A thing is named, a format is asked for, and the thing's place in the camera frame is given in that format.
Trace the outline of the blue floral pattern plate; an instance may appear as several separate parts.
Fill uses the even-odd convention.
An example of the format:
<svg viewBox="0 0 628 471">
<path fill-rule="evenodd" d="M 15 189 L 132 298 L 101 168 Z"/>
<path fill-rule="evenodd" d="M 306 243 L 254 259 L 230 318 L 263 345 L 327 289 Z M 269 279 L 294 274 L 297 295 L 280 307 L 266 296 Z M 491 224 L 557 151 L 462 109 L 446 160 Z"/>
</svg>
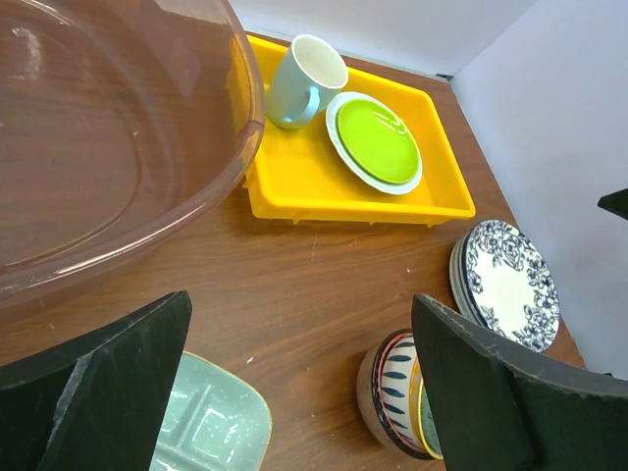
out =
<svg viewBox="0 0 628 471">
<path fill-rule="evenodd" d="M 470 306 L 482 324 L 533 351 L 547 351 L 559 331 L 560 306 L 532 241 L 503 220 L 485 220 L 465 237 L 461 256 Z"/>
</svg>

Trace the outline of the teal rim lettered plate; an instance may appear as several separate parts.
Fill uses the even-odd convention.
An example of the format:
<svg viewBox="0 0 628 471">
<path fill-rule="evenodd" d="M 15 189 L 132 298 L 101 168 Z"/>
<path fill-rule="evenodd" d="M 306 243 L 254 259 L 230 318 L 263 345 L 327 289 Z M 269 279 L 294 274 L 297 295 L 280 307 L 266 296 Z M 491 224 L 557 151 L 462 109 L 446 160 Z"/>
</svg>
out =
<svg viewBox="0 0 628 471">
<path fill-rule="evenodd" d="M 476 325 L 484 327 L 482 319 L 476 313 L 467 296 L 466 285 L 461 274 L 462 245 L 464 238 L 459 239 L 453 246 L 449 257 L 449 281 L 453 299 L 457 305 L 458 312 L 462 317 Z"/>
</svg>

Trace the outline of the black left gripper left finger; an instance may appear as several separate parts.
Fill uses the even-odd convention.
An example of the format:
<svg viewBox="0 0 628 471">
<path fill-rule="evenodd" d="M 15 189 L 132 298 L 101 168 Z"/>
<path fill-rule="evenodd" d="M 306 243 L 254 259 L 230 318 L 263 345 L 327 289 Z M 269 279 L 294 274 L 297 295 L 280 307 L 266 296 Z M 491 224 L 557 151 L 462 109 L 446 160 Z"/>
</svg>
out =
<svg viewBox="0 0 628 471">
<path fill-rule="evenodd" d="M 191 314 L 172 292 L 2 366 L 2 469 L 148 469 Z"/>
</svg>

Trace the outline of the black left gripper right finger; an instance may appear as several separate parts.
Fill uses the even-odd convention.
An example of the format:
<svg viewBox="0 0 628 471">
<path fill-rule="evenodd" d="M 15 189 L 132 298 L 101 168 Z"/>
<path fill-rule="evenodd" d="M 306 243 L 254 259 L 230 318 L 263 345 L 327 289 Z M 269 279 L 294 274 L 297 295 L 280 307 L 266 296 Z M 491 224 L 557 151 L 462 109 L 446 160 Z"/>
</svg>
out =
<svg viewBox="0 0 628 471">
<path fill-rule="evenodd" d="M 411 321 L 446 469 L 626 469 L 626 381 L 534 352 L 427 294 Z"/>
</svg>

